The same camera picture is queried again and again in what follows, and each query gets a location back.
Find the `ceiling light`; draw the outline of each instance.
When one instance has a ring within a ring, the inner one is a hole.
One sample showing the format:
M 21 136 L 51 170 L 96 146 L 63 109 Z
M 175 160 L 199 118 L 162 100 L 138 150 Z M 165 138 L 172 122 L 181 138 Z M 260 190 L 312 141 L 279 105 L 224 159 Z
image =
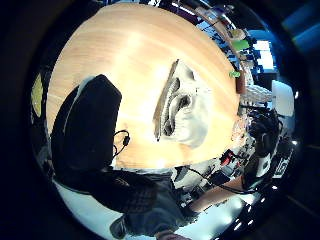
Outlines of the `ceiling light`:
M 242 222 L 239 222 L 238 224 L 237 224 L 237 226 L 235 226 L 235 228 L 233 229 L 234 231 L 237 231 L 240 227 L 241 227 L 241 225 L 242 225 Z
M 230 224 L 230 223 L 232 223 L 232 221 L 233 221 L 233 218 L 230 217 L 230 216 L 226 216 L 226 217 L 223 218 L 223 222 L 225 224 Z

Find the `desk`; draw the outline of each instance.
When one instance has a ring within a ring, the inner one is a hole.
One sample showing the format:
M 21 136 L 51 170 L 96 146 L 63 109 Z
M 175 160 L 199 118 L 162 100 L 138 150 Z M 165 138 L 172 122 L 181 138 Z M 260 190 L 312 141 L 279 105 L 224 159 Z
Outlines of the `desk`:
M 154 136 L 155 107 L 177 59 L 212 89 L 209 133 L 195 149 Z M 234 145 L 239 95 L 232 70 L 219 47 L 183 18 L 147 5 L 107 6 L 74 32 L 57 60 L 48 90 L 48 130 L 70 91 L 83 79 L 104 74 L 122 93 L 116 130 L 127 129 L 131 137 L 117 166 L 164 168 L 209 160 Z M 121 139 L 117 135 L 115 144 Z

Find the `wire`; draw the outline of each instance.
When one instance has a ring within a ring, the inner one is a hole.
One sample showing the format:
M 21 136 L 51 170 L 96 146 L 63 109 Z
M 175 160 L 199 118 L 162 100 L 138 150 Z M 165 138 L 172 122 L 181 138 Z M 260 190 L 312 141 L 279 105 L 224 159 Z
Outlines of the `wire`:
M 178 6 L 177 6 L 177 9 L 176 9 L 176 14 L 178 15 L 179 14 L 179 8 L 180 8 L 181 4 L 180 4 L 180 0 L 178 0 Z
M 242 156 L 240 156 L 240 155 L 237 155 L 237 154 L 235 154 L 235 153 L 232 152 L 232 151 L 231 151 L 231 154 L 232 154 L 232 156 L 235 157 L 235 158 L 240 158 L 240 159 L 243 159 L 243 160 L 247 160 L 246 157 L 242 157 Z
M 215 187 L 220 187 L 220 188 L 222 188 L 222 189 L 224 189 L 224 190 L 227 190 L 227 191 L 229 191 L 229 192 L 232 192 L 232 193 L 245 195 L 245 194 L 252 194 L 252 193 L 255 193 L 255 192 L 258 191 L 258 190 L 241 191 L 241 190 L 239 190 L 239 189 L 235 189 L 235 188 L 231 188 L 231 187 L 224 186 L 223 184 L 217 185 L 217 184 L 214 184 L 209 178 L 203 176 L 203 175 L 202 175 L 201 173 L 199 173 L 197 170 L 192 169 L 192 168 L 187 167 L 187 166 L 185 166 L 185 168 L 187 168 L 188 170 L 190 170 L 190 171 L 198 174 L 198 175 L 201 176 L 203 179 L 206 179 L 210 185 L 213 185 L 213 186 L 215 186 Z
M 208 29 L 209 27 L 213 27 L 216 23 L 218 23 L 219 22 L 219 20 L 218 21 L 216 21 L 216 22 L 214 22 L 214 23 L 210 23 L 210 25 L 209 26 L 206 26 L 205 28 L 203 28 L 203 29 L 200 29 L 201 31 L 204 31 L 204 30 L 206 30 L 206 29 Z
M 119 131 L 115 132 L 115 134 L 114 134 L 113 136 L 115 137 L 115 136 L 116 136 L 117 134 L 119 134 L 119 133 L 126 133 L 127 136 L 125 136 L 125 137 L 123 138 L 122 148 L 120 149 L 120 151 L 118 151 L 118 148 L 116 147 L 116 145 L 113 145 L 113 147 L 115 148 L 116 152 L 115 152 L 115 154 L 112 156 L 112 158 L 115 158 L 116 156 L 118 156 L 118 155 L 122 152 L 122 150 L 123 150 L 126 146 L 128 146 L 128 144 L 129 144 L 129 142 L 130 142 L 130 134 L 129 134 L 129 132 L 128 132 L 127 130 L 125 130 L 125 129 L 119 130 Z

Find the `black office chair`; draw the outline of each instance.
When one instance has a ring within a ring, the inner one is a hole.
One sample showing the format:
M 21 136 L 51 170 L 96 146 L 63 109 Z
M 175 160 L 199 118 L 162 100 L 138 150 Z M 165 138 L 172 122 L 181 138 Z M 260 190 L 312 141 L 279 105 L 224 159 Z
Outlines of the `black office chair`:
M 67 96 L 54 123 L 51 148 L 55 180 L 118 212 L 151 209 L 156 184 L 109 166 L 121 93 L 104 75 L 90 80 L 80 94 L 79 88 L 82 86 Z
M 246 190 L 263 189 L 271 184 L 273 175 L 281 160 L 276 148 L 280 141 L 282 124 L 275 110 L 263 111 L 263 109 L 260 109 L 251 111 L 249 116 L 253 118 L 249 127 L 249 134 L 255 138 L 256 143 L 255 152 L 244 168 L 243 187 Z M 262 158 L 268 155 L 270 156 L 270 161 L 263 161 Z

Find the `yellow object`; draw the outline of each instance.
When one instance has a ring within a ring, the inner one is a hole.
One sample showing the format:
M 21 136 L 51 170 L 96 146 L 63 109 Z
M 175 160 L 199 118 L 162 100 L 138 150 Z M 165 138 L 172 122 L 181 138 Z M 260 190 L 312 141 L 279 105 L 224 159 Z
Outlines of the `yellow object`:
M 31 103 L 37 117 L 41 116 L 42 94 L 43 94 L 43 86 L 41 82 L 41 75 L 39 73 L 36 78 L 36 81 L 32 86 L 32 91 L 31 91 Z
M 246 37 L 246 34 L 242 29 L 231 29 L 230 33 L 232 35 L 231 40 L 232 41 L 240 41 L 243 40 Z

